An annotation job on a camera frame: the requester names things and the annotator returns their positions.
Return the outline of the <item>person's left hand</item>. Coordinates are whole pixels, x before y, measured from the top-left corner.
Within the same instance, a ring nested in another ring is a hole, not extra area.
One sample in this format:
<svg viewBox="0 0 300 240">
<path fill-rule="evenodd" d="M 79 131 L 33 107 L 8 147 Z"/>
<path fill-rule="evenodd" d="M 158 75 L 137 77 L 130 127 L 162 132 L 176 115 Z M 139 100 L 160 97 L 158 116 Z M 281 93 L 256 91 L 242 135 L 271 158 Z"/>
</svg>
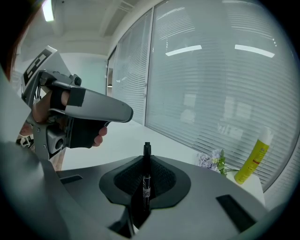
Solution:
<svg viewBox="0 0 300 240">
<path fill-rule="evenodd" d="M 70 134 L 69 148 L 91 148 L 99 146 L 107 134 L 105 122 L 80 119 L 58 113 L 68 107 L 82 107 L 86 90 L 73 88 L 63 90 L 55 88 L 41 100 L 33 104 L 32 116 L 37 123 L 49 123 L 51 120 L 66 134 Z"/>
</svg>

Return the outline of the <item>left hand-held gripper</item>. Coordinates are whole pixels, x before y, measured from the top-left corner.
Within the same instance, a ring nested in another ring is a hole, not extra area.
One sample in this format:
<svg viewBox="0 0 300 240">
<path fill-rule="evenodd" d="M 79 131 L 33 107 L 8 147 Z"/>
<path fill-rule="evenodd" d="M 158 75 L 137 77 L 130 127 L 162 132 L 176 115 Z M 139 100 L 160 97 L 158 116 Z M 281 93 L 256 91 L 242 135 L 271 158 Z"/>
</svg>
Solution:
<svg viewBox="0 0 300 240">
<path fill-rule="evenodd" d="M 81 78 L 70 73 L 60 53 L 50 46 L 38 54 L 21 80 L 22 100 L 28 107 L 40 100 L 41 90 L 45 93 L 70 90 L 65 111 L 50 108 L 49 119 L 42 123 L 35 121 L 32 114 L 26 120 L 33 126 L 35 153 L 39 159 L 49 160 L 69 146 L 73 117 L 125 123 L 131 121 L 134 114 L 133 109 L 120 100 L 79 88 Z"/>
</svg>

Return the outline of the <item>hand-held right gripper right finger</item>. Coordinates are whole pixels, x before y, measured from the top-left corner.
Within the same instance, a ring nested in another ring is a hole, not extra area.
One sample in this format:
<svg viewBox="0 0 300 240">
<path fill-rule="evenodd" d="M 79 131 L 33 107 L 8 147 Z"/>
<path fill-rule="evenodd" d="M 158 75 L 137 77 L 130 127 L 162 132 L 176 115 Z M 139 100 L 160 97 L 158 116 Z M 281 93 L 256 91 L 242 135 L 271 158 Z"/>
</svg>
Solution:
<svg viewBox="0 0 300 240">
<path fill-rule="evenodd" d="M 134 238 L 232 238 L 239 231 L 217 201 L 222 195 L 231 195 L 254 221 L 267 214 L 255 197 L 221 174 L 170 158 L 161 160 L 190 177 L 190 191 L 176 206 L 152 210 Z"/>
</svg>

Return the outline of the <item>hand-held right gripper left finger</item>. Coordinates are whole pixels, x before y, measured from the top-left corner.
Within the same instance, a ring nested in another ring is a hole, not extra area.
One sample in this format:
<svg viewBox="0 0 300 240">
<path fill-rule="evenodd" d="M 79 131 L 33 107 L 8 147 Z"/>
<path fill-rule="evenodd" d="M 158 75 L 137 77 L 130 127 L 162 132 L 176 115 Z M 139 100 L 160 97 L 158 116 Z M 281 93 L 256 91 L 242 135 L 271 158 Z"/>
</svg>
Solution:
<svg viewBox="0 0 300 240">
<path fill-rule="evenodd" d="M 71 237 L 134 237 L 133 196 L 143 203 L 143 158 L 57 173 L 67 192 Z"/>
</svg>

